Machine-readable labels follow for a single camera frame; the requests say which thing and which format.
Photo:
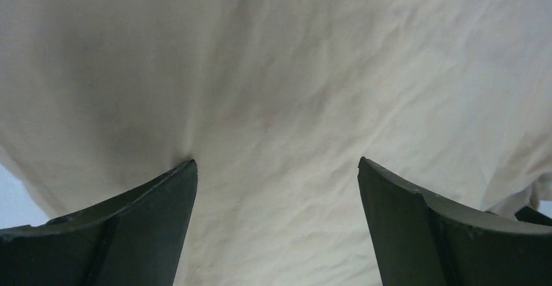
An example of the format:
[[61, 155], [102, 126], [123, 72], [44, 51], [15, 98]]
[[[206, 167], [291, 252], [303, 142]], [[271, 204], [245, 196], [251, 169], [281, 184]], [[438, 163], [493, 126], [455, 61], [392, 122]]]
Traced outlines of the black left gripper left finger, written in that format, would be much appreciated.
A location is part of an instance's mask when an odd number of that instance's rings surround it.
[[197, 193], [190, 160], [44, 225], [1, 230], [2, 285], [172, 285]]

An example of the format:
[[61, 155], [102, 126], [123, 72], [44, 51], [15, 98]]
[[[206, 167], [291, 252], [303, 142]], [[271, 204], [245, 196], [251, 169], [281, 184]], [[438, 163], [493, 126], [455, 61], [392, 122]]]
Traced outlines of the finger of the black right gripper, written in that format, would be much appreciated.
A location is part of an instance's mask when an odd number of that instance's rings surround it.
[[515, 217], [518, 221], [525, 223], [532, 223], [537, 225], [552, 226], [552, 219], [548, 216], [534, 210], [531, 207], [523, 207], [517, 213]]

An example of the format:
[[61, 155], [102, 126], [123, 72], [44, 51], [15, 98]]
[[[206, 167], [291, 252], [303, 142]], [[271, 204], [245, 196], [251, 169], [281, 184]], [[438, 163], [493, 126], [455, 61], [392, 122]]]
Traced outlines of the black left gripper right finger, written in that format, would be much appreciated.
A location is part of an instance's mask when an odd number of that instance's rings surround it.
[[366, 158], [358, 169], [382, 284], [551, 284], [551, 227], [467, 207]]

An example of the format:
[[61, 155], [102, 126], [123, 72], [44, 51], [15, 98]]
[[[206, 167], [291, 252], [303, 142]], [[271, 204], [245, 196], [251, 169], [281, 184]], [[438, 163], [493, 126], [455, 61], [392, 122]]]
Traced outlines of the beige t shirt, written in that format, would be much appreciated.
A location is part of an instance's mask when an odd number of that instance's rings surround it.
[[551, 197], [551, 0], [1, 0], [1, 163], [50, 216], [186, 159], [177, 285], [379, 285], [370, 158]]

